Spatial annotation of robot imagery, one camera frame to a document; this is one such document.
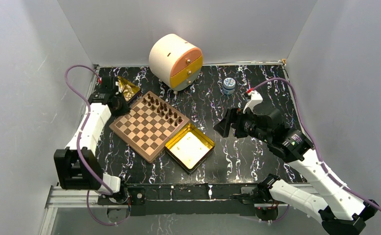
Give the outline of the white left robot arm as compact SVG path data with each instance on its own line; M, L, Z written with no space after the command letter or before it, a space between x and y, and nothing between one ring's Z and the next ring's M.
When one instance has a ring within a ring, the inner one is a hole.
M129 191L121 178L102 170L95 151L100 135L112 116L129 111L115 77L102 79L99 90L88 98L84 117L72 139L54 153L59 183L63 189L94 190L109 195L118 204L125 203Z

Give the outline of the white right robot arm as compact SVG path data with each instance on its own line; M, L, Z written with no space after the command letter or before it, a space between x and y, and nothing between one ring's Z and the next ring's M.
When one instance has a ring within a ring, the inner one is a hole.
M365 202L352 195L318 159L313 143L300 130L285 125L278 109L267 108L259 114L250 109L228 109L214 130L226 138L230 129L234 129L237 138L250 136L264 142L271 153L306 177L317 191L317 195L310 194L269 174L250 192L237 195L237 199L286 202L320 222L331 235L358 235L376 214L376 202Z

